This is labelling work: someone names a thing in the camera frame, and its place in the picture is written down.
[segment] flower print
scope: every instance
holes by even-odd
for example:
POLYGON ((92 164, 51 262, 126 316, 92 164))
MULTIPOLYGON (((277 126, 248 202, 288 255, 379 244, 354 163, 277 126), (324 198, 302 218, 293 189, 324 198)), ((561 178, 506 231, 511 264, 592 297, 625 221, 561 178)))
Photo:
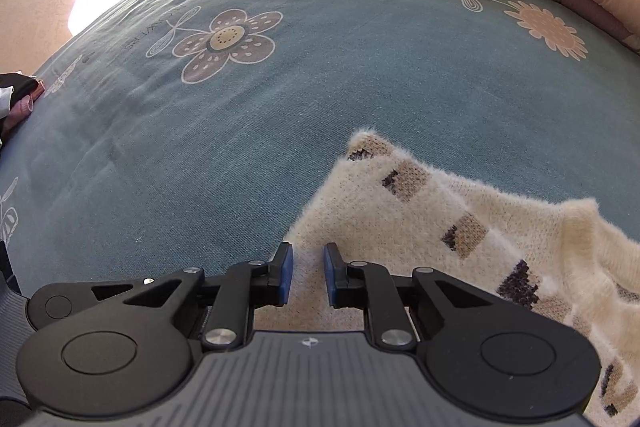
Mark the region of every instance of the flower print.
POLYGON ((547 9, 541 10, 535 4, 518 3, 509 1, 518 12, 505 10, 511 17, 519 19, 518 26, 526 28, 532 37, 537 39, 545 38, 546 45, 552 51, 560 51, 562 55, 571 55, 575 60, 587 58, 588 53, 584 47, 584 41, 576 35, 577 31, 571 26, 565 26, 560 17, 554 15, 547 9))
POLYGON ((226 10, 215 16, 209 32, 190 35, 174 46, 176 57, 195 55, 182 70, 185 84, 211 78, 229 62, 257 64, 270 57, 275 42, 262 35, 282 20, 280 12, 265 12, 248 18, 244 10, 226 10))

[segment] yellow flower center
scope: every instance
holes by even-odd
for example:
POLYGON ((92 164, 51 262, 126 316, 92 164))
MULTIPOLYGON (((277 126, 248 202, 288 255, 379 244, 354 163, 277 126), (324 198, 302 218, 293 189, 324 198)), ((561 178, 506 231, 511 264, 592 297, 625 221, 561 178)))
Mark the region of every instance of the yellow flower center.
POLYGON ((213 34, 209 39, 209 46, 218 51, 226 50, 244 37, 242 26, 229 26, 222 28, 213 34))

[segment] silver screw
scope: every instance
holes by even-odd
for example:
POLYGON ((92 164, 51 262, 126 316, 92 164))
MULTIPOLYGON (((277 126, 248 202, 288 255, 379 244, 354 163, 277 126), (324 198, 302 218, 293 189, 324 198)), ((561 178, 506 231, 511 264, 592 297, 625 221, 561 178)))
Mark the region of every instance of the silver screw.
POLYGON ((216 328, 215 330, 207 331, 204 336, 205 340, 209 344, 214 346, 228 346, 233 343, 237 335, 234 331, 227 330, 226 328, 216 328))
POLYGON ((387 330, 381 338, 389 346, 406 346, 414 339, 411 333, 404 330, 387 330))

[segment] knitted garment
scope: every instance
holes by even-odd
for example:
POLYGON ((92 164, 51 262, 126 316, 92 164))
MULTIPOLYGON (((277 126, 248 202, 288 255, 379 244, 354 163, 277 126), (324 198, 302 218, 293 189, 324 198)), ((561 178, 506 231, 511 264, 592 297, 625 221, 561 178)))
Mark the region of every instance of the knitted garment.
POLYGON ((256 327, 353 330, 362 312, 329 308, 322 246, 395 275, 431 266, 574 327, 596 347, 600 381, 586 416, 627 427, 640 417, 640 245, 594 200, 513 196, 417 162, 373 132, 356 133, 289 231, 289 304, 256 327))

